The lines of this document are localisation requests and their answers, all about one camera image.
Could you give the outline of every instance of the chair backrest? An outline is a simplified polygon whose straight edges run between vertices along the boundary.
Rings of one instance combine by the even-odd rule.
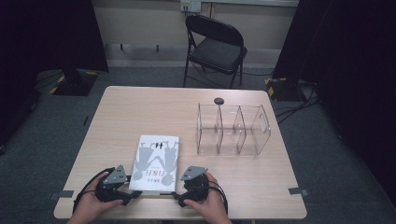
[[[189,32],[225,42],[227,44],[244,46],[244,38],[233,26],[201,15],[191,15],[186,19]]]

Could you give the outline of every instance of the chair seat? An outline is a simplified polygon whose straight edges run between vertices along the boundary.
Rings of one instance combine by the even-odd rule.
[[[247,48],[244,47],[244,58],[247,52]],[[239,55],[240,47],[207,37],[192,51],[189,60],[214,70],[219,69],[227,74],[232,74],[240,64],[238,61]]]

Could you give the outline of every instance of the wooden table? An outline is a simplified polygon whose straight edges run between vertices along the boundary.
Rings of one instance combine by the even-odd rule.
[[[202,156],[197,154],[198,103],[212,105],[216,97],[226,105],[263,105],[271,137],[257,157]],[[64,190],[72,198],[60,198],[57,218],[70,218],[73,201],[98,172],[123,164],[132,172],[141,134],[180,136],[177,176],[190,165],[204,166],[219,181],[229,202],[231,219],[295,218],[306,216],[273,108],[264,91],[180,88],[108,87],[70,172]],[[177,181],[177,193],[184,193]],[[189,207],[181,208],[171,198],[132,200],[102,215],[105,219],[202,219]]]

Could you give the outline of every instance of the person's left hand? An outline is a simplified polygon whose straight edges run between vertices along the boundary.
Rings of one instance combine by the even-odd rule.
[[[103,173],[99,175],[92,183],[85,189],[86,193],[82,195],[78,206],[67,223],[90,223],[97,219],[102,213],[122,204],[122,200],[111,201],[107,203],[100,202],[95,196],[95,189],[100,179],[107,175]]]

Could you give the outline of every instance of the black chair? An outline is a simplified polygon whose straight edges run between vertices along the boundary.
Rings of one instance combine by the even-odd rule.
[[[183,87],[186,87],[187,77],[202,82],[195,77],[187,75],[190,62],[200,64],[204,71],[207,67],[225,75],[232,75],[230,89],[233,87],[239,68],[239,85],[241,85],[243,61],[248,52],[247,48],[244,47],[244,38],[241,34],[230,24],[201,15],[187,17],[186,26],[189,49]],[[205,39],[197,45],[192,35],[193,33],[201,35]]]

